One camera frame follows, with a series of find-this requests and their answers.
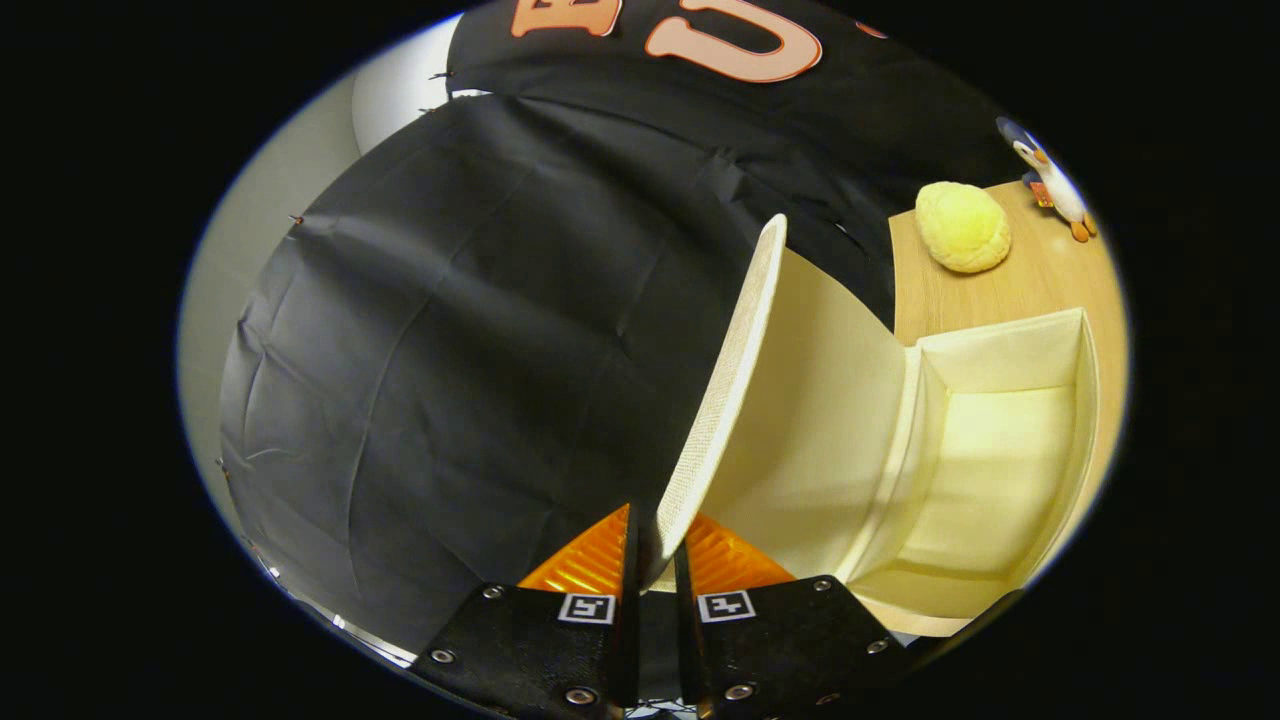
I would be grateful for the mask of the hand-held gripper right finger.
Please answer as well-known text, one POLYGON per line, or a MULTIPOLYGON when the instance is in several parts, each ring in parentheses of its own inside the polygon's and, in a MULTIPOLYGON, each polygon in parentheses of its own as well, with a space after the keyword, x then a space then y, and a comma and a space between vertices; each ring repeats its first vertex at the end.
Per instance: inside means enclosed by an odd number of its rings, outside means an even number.
POLYGON ((675 555, 682 697, 700 719, 850 719, 914 659, 832 575, 795 577, 699 515, 675 555))

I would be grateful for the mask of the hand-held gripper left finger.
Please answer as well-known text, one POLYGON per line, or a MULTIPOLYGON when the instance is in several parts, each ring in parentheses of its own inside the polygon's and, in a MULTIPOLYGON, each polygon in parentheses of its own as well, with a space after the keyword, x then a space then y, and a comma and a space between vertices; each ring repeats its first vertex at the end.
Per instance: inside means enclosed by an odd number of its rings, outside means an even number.
POLYGON ((628 505, 516 584, 484 582, 410 667, 497 719, 621 719, 637 702, 639 533, 628 505))

